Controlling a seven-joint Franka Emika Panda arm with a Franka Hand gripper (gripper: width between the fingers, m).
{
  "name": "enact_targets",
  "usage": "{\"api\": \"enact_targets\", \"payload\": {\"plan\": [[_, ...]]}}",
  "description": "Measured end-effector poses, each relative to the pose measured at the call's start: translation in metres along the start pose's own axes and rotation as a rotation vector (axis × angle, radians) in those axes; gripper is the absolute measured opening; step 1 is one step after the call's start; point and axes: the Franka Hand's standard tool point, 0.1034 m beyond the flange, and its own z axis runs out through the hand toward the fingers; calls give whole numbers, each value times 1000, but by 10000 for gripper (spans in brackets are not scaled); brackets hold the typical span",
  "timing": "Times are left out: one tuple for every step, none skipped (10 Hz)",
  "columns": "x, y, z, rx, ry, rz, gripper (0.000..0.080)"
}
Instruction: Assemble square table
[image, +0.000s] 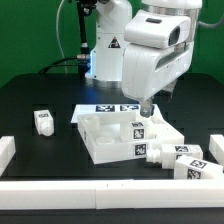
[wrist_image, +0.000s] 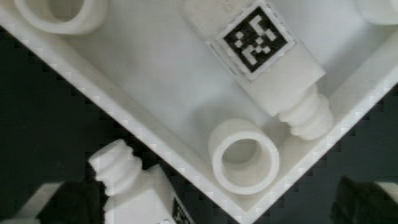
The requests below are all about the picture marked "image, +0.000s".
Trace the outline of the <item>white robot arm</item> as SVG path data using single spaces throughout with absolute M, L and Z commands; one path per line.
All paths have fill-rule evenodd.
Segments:
M 152 99 L 160 91 L 171 94 L 177 78 L 190 67 L 202 0 L 141 0 L 136 14 L 128 0 L 97 0 L 96 45 L 90 53 L 86 81 L 118 87 L 140 103 L 140 114 L 150 117 Z

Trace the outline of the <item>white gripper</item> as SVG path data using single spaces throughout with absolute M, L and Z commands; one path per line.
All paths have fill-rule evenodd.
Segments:
M 164 89 L 171 100 L 176 82 L 192 60 L 193 42 L 186 43 L 191 19 L 139 10 L 125 27 L 124 39 L 129 42 L 123 55 L 122 91 L 140 102 L 140 115 L 154 113 L 150 97 Z

